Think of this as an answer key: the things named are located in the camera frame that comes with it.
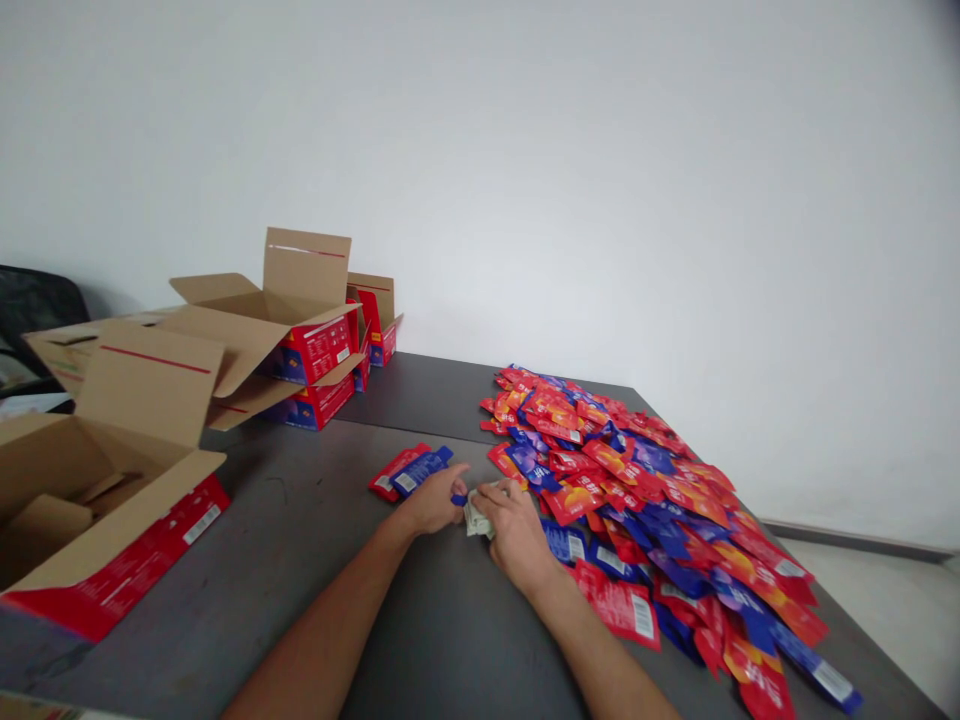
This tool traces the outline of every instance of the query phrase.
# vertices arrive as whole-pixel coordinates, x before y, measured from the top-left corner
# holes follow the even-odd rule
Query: white wall
[[[2,258],[130,311],[258,278],[268,224],[348,234],[401,349],[632,385],[761,516],[957,548],[958,37],[912,0],[7,2]]]

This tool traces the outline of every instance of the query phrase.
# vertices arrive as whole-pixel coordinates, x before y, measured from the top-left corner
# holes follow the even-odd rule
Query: hand
[[[490,543],[493,561],[528,600],[566,575],[550,552],[533,498],[519,483],[504,478],[480,485],[472,502],[497,531]]]
[[[463,522],[463,508],[454,505],[450,498],[467,494],[460,476],[469,469],[469,465],[460,463],[434,473],[403,501],[392,517],[406,524],[414,535],[435,533],[450,523]]]

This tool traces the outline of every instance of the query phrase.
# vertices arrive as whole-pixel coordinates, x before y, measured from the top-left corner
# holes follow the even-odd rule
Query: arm
[[[496,530],[494,562],[524,594],[553,635],[590,714],[679,720],[660,689],[593,612],[553,557],[532,499],[513,481],[481,485],[473,499]]]
[[[300,617],[241,688],[223,717],[335,718],[400,562],[417,535],[463,519],[450,502],[466,494],[455,465],[427,480],[377,528],[350,564]]]

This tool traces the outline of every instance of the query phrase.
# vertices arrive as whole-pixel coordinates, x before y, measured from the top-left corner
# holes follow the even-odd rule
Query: pile of packets
[[[813,575],[767,540],[718,468],[663,420],[576,383],[513,365],[496,382],[480,426],[511,440],[488,456],[537,496],[551,551],[615,635],[656,651],[665,635],[732,675],[758,720],[794,717],[781,656],[844,712],[863,703],[812,649],[827,634],[809,609]],[[370,489],[397,502],[451,456],[405,450]]]

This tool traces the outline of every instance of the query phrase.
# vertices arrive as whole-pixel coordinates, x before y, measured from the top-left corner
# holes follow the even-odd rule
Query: paper money
[[[493,525],[487,520],[487,516],[477,510],[473,504],[473,498],[477,494],[476,490],[471,490],[467,495],[467,505],[463,509],[464,519],[467,524],[467,537],[471,535],[486,535],[489,540],[493,540],[496,531]]]

